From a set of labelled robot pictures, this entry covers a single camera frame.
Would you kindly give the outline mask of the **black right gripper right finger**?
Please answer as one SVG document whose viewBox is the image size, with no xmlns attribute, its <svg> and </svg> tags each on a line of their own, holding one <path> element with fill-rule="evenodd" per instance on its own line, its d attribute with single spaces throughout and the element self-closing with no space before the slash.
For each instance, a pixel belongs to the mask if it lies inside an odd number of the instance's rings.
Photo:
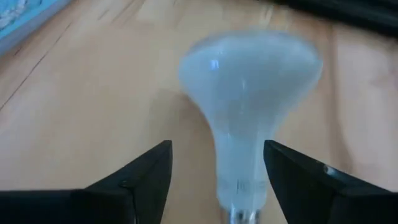
<svg viewBox="0 0 398 224">
<path fill-rule="evenodd" d="M 266 140 L 264 162 L 288 223 L 397 224 L 397 193 Z"/>
</svg>

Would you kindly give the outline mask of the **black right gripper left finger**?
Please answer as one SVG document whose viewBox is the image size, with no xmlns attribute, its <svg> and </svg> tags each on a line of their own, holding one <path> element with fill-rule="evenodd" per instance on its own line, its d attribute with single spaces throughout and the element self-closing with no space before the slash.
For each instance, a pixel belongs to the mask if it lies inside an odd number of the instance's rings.
<svg viewBox="0 0 398 224">
<path fill-rule="evenodd" d="M 172 166 L 172 142 L 164 140 L 83 189 L 3 190 L 1 223 L 158 224 Z"/>
</svg>

